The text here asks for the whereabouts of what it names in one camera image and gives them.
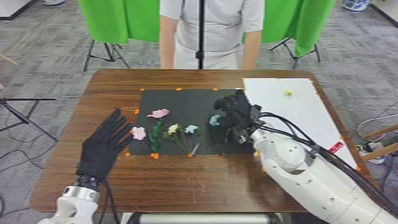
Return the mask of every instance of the pink flower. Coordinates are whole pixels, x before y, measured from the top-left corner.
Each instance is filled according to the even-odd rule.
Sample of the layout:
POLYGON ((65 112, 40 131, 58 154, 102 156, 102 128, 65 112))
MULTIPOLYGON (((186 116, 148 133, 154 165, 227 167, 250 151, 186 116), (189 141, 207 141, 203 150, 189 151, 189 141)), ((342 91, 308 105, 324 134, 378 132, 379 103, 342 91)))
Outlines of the pink flower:
POLYGON ((145 128, 134 128, 129 131, 131 135, 132 135, 132 139, 141 141, 145 138, 145 128))
POLYGON ((152 111, 152 114, 147 115, 145 117, 161 118, 161 117, 164 117, 168 115, 168 113, 170 113, 170 111, 166 109, 154 110, 152 111))

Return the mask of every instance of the gray shirt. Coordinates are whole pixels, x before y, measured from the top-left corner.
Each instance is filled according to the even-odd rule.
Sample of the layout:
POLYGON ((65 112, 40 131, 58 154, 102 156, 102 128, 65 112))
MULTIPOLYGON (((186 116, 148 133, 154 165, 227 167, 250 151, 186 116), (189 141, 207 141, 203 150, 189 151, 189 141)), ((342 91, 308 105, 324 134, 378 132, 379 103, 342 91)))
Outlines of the gray shirt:
MULTIPOLYGON (((179 19, 179 44, 198 50, 198 0, 159 0, 159 15, 179 19)), ((228 51, 243 32, 262 30, 264 0, 205 0, 203 51, 228 51)))

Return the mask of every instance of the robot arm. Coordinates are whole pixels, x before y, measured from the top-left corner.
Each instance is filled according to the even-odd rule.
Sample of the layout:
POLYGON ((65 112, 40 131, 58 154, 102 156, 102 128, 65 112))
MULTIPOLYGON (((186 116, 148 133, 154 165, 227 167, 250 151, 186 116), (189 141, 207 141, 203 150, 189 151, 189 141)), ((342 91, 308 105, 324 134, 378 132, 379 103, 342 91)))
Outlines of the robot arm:
MULTIPOLYGON (((344 165, 340 159, 315 145, 294 124, 276 115, 260 113, 260 107, 250 105, 243 91, 216 101, 214 109, 225 112, 218 119, 221 128, 228 129, 239 143, 253 145, 260 154, 262 169, 308 213, 331 224, 398 223, 390 215, 395 215, 390 202, 376 195, 388 212, 394 213, 374 203, 351 179, 358 174, 351 174, 351 168, 335 167, 344 165), (291 134, 264 124, 259 119, 264 116, 278 118, 289 126, 291 134), (307 140, 298 138, 292 128, 307 140)), ((355 179, 362 186, 369 186, 363 179, 355 179)))
POLYGON ((398 223, 346 174, 292 139, 262 130, 250 138, 264 171, 310 214, 335 224, 398 223))
POLYGON ((38 224, 92 224, 99 184, 108 188, 106 177, 116 155, 132 141, 132 136, 125 137, 131 128, 132 125, 125 123, 125 118, 120 116, 120 110, 116 109, 83 142, 76 170, 77 180, 74 185, 65 188, 56 200, 54 216, 44 219, 38 224))

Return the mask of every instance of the green screen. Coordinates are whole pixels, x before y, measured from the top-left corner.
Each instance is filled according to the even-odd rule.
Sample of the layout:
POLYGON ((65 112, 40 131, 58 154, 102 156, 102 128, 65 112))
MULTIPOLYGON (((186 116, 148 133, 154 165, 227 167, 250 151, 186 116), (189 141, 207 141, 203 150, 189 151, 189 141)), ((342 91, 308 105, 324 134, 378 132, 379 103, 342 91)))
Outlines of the green screen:
MULTIPOLYGON (((125 44, 157 42, 159 0, 77 0, 92 39, 125 44)), ((312 50, 333 0, 266 0, 262 42, 292 37, 294 56, 312 50)))

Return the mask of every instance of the white sheet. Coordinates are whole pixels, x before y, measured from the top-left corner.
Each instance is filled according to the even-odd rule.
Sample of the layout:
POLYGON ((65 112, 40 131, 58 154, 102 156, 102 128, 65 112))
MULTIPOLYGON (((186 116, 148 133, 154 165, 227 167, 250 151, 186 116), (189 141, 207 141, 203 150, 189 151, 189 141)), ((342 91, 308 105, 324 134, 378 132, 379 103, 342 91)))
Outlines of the white sheet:
MULTIPOLYGON (((299 127, 314 142, 330 149, 337 142, 342 143, 335 155, 355 168, 356 163, 349 150, 340 139, 330 114, 315 94, 315 89, 308 79, 243 79, 244 94, 250 104, 262 107, 262 112, 280 115, 299 127)), ((264 118, 273 128, 289 131, 276 119, 264 118)))

